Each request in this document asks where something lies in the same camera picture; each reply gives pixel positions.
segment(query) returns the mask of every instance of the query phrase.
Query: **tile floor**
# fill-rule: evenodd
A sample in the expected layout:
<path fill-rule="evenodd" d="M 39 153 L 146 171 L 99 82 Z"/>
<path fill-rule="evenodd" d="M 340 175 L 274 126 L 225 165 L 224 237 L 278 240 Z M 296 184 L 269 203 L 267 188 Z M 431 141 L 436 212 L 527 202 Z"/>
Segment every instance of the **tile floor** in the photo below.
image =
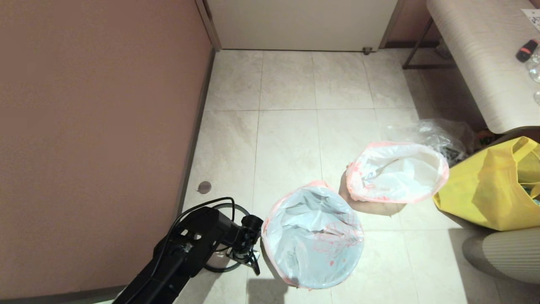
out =
<path fill-rule="evenodd" d="M 369 142 L 385 139 L 389 124 L 444 117 L 485 128 L 459 71 L 403 71 L 408 51 L 217 53 L 184 209 L 232 196 L 265 218 L 275 201 L 312 180 L 339 189 L 346 165 Z M 434 60 L 431 49 L 415 58 Z M 197 185 L 205 180 L 213 188 L 201 195 Z M 482 233 L 474 225 L 450 219 L 430 200 L 377 208 L 356 208 L 364 251 L 352 276 L 336 287 L 289 287 L 261 259 L 260 276 L 247 267 L 221 275 L 201 271 L 176 303 L 540 301 L 540 286 L 494 279 L 467 263 L 461 244 Z"/>

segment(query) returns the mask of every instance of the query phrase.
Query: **clear plastic bag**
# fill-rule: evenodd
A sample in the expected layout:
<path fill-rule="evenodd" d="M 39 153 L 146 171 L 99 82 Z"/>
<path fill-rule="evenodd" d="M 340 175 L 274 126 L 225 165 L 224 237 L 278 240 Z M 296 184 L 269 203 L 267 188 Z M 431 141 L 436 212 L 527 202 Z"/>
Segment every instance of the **clear plastic bag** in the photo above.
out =
<path fill-rule="evenodd" d="M 437 151 L 416 143 L 375 142 L 347 167 L 353 200 L 417 203 L 448 181 L 448 163 Z"/>
<path fill-rule="evenodd" d="M 341 283 L 353 272 L 363 249 L 355 211 L 322 181 L 280 199 L 262 225 L 261 236 L 278 274 L 301 288 Z"/>
<path fill-rule="evenodd" d="M 441 153 L 451 167 L 478 148 L 476 135 L 468 124 L 442 118 L 389 125 L 386 133 L 388 139 L 394 142 L 414 142 L 431 147 Z"/>

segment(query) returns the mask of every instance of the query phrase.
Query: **white door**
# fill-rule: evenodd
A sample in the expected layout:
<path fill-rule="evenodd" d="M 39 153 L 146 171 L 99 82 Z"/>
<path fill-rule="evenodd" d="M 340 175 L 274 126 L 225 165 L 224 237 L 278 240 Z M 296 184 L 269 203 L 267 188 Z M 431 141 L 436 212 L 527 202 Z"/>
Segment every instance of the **white door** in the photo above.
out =
<path fill-rule="evenodd" d="M 224 49 L 377 50 L 397 0 L 207 0 Z"/>

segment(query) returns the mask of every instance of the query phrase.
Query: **floor drain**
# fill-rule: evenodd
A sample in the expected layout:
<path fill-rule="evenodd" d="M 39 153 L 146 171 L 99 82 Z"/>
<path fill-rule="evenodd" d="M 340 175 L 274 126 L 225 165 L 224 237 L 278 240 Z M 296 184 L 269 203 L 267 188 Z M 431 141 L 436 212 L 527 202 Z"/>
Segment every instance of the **floor drain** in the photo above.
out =
<path fill-rule="evenodd" d="M 204 181 L 199 184 L 199 188 L 197 189 L 197 191 L 200 194 L 207 194 L 208 192 L 210 192 L 210 189 L 212 189 L 212 185 L 210 184 L 210 182 Z"/>

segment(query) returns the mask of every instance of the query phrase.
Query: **bench leg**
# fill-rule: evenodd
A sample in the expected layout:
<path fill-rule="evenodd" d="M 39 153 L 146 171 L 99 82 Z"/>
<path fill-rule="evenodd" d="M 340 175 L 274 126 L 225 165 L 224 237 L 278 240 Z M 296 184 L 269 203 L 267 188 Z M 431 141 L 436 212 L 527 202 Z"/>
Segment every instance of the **bench leg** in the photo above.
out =
<path fill-rule="evenodd" d="M 407 57 L 407 60 L 405 61 L 405 64 L 403 64 L 402 68 L 403 70 L 408 69 L 450 69 L 450 68 L 457 68 L 455 64 L 410 64 L 410 61 L 413 60 L 414 54 L 416 54 L 416 51 L 418 51 L 418 48 L 420 47 L 420 44 L 426 37 L 429 29 L 433 25 L 433 18 L 430 17 L 428 24 L 426 24 L 426 27 L 424 28 L 424 32 L 422 32 L 422 36 L 420 36 L 420 39 L 416 42 L 414 45 L 413 50 L 410 52 L 409 57 Z"/>

